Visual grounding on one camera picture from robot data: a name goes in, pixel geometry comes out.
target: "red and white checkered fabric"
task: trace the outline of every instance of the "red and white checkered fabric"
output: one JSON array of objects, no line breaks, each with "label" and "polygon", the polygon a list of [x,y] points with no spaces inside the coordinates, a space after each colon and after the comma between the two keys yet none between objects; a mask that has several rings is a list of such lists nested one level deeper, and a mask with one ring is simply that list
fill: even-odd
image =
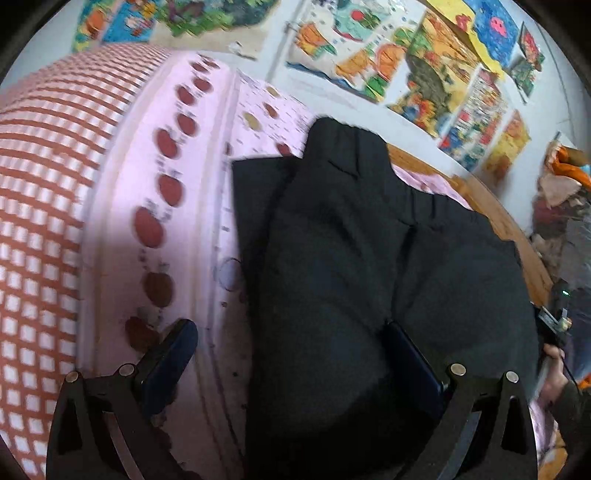
[{"label": "red and white checkered fabric", "polygon": [[118,123],[170,55],[113,44],[0,96],[0,436],[32,479],[74,368],[85,200]]}]

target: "cable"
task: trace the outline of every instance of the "cable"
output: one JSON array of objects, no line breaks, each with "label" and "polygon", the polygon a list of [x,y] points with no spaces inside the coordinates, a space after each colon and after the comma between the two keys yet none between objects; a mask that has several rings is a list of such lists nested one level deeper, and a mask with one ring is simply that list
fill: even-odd
[{"label": "cable", "polygon": [[570,371],[570,368],[567,367],[566,363],[563,362],[564,365],[564,369],[566,370],[566,372],[568,373],[570,379],[573,381],[574,386],[577,387],[577,392],[579,393],[579,395],[581,394],[581,389],[579,388],[579,385],[577,384],[577,381],[574,379],[574,375],[572,374],[572,372]]}]

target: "person's hand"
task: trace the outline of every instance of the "person's hand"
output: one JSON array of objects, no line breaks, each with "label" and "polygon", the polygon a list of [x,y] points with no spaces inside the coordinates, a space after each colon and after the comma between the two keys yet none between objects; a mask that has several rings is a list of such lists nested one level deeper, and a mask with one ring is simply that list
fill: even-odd
[{"label": "person's hand", "polygon": [[552,360],[550,362],[548,376],[538,399],[542,408],[555,403],[560,398],[564,387],[569,383],[569,379],[564,376],[564,352],[557,346],[548,345],[547,343],[544,345],[544,352]]}]

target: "children's drawing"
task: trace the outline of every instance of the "children's drawing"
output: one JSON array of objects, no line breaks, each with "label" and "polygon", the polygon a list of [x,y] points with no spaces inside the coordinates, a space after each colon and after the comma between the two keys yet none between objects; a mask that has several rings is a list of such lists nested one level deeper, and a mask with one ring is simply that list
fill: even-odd
[{"label": "children's drawing", "polygon": [[495,81],[496,75],[480,71],[455,123],[439,145],[468,171],[484,157],[506,112],[507,103]]},{"label": "children's drawing", "polygon": [[484,165],[485,170],[492,175],[495,184],[505,178],[515,159],[530,140],[527,127],[519,111],[515,110],[511,121],[503,130]]},{"label": "children's drawing", "polygon": [[150,43],[256,58],[280,0],[161,0]]},{"label": "children's drawing", "polygon": [[74,36],[73,52],[86,50],[101,42],[111,24],[113,10],[117,10],[120,3],[121,0],[86,0]]},{"label": "children's drawing", "polygon": [[[506,69],[511,62],[519,30],[499,0],[464,0],[476,14],[473,29],[493,60]],[[481,54],[478,45],[474,45]]]},{"label": "children's drawing", "polygon": [[527,29],[525,24],[521,26],[521,34],[519,35],[519,46],[521,51],[525,55],[525,59],[531,63],[536,70],[542,71],[542,62],[544,61],[544,55],[540,51],[539,46],[536,44],[533,35]]},{"label": "children's drawing", "polygon": [[384,99],[424,11],[388,0],[326,0],[310,6],[287,65],[374,101]]},{"label": "children's drawing", "polygon": [[280,0],[86,0],[74,51],[142,41],[255,58]]},{"label": "children's drawing", "polygon": [[[544,62],[544,54],[542,52],[540,52],[537,62],[541,68],[542,63]],[[534,91],[537,75],[538,70],[535,66],[524,58],[519,59],[517,64],[511,69],[511,78],[515,81],[519,94],[526,103]]]},{"label": "children's drawing", "polygon": [[486,67],[503,78],[517,40],[517,26],[498,0],[428,0],[466,32]]},{"label": "children's drawing", "polygon": [[114,16],[103,42],[148,41],[157,9],[154,0],[126,0]]},{"label": "children's drawing", "polygon": [[466,96],[478,58],[433,12],[427,11],[408,48],[409,91],[388,107],[438,137]]}]

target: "orange cloth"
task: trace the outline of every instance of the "orange cloth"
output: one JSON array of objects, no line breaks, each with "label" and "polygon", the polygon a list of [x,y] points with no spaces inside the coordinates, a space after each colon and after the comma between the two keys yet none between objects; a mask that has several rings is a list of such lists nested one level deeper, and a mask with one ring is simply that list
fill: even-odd
[{"label": "orange cloth", "polygon": [[585,379],[579,384],[581,390],[591,387],[591,374],[587,375]]},{"label": "orange cloth", "polygon": [[556,158],[550,164],[554,175],[562,175],[580,182],[587,190],[591,190],[591,178],[583,170],[567,163],[569,160],[568,151],[561,147],[556,152]]},{"label": "orange cloth", "polygon": [[545,462],[540,466],[538,480],[554,480],[566,463],[566,448],[560,432],[556,433],[556,446],[549,451]]}]

